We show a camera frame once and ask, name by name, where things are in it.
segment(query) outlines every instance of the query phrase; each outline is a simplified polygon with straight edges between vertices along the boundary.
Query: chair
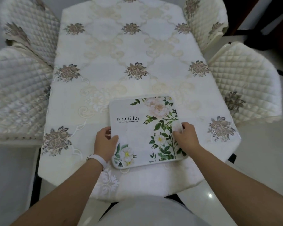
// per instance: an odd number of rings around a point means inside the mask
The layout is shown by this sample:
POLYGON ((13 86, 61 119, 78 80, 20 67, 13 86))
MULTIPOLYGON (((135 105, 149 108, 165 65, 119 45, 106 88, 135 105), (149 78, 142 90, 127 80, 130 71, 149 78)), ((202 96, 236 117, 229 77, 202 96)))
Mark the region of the chair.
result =
POLYGON ((41 0, 4 0, 0 23, 5 39, 25 45, 54 66, 60 21, 41 0))
POLYGON ((52 68, 23 45, 0 50, 0 143, 41 145, 52 76, 52 68))
POLYGON ((222 0, 186 0, 183 13, 202 53, 228 29, 228 16, 222 0))
POLYGON ((223 46, 208 65, 236 125, 282 118, 280 77, 264 56, 234 42, 223 46))

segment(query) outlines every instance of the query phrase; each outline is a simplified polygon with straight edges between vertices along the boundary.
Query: person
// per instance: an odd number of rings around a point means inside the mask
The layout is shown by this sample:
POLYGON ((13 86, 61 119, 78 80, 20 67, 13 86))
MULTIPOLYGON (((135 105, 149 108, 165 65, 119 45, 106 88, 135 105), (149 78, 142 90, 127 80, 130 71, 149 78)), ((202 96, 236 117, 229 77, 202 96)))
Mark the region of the person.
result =
MULTIPOLYGON (((237 225, 283 226, 283 196, 233 169, 201 147, 193 125, 174 131, 180 147, 194 160, 211 189, 237 225)), ((110 127, 97 133, 94 154, 108 162, 118 136, 107 137, 110 127)), ((72 176, 23 213, 11 226, 74 226, 97 182, 102 164, 89 159, 72 176)), ((129 198, 113 206, 100 225, 208 225, 185 206, 163 197, 129 198)))

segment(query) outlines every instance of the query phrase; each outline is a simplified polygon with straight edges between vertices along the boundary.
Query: white bracelet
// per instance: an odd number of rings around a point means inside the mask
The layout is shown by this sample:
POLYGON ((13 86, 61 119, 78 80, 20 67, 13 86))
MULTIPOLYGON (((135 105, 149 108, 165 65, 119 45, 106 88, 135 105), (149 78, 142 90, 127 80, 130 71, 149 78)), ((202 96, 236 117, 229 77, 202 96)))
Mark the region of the white bracelet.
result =
POLYGON ((106 167, 107 167, 107 163, 106 163, 106 161, 105 161, 102 157, 100 157, 99 155, 88 155, 88 157, 87 157, 86 161, 88 161, 89 159, 95 159, 95 160, 98 160, 98 161, 99 161, 99 163, 101 163, 101 164, 102 164, 102 166, 103 166, 103 170, 105 170, 105 169, 106 169, 106 167))

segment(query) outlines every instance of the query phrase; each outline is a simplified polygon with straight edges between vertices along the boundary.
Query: white tablecloth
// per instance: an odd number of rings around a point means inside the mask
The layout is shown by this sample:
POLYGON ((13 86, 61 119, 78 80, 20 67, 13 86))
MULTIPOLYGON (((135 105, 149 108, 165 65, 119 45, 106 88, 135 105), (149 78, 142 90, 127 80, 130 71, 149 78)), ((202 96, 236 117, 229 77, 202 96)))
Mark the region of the white tablecloth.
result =
MULTIPOLYGON (((93 153, 95 135, 109 125, 108 104, 115 97, 170 95, 179 120, 195 125, 200 144, 222 161, 240 143, 176 5, 91 0, 64 9, 54 73, 38 171, 54 185, 93 153)), ((117 202, 137 195, 167 196, 201 180, 191 158, 125 170, 109 164, 91 197, 117 202)))

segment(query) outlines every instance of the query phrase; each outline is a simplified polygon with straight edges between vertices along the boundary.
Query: hand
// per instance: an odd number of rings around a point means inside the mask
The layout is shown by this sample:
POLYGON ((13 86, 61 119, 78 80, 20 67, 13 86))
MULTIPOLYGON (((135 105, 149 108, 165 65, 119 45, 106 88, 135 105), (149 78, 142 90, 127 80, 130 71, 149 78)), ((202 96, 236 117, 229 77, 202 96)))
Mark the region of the hand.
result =
POLYGON ((94 154, 102 157, 106 162, 108 162, 114 152, 119 140, 119 136, 114 136, 110 139, 110 127, 102 128, 95 137, 94 143, 94 154))
POLYGON ((182 150, 190 155, 191 151, 200 147, 198 137, 194 125, 189 124, 188 122, 183 122, 181 124, 184 128, 183 133, 173 131, 173 136, 182 150))

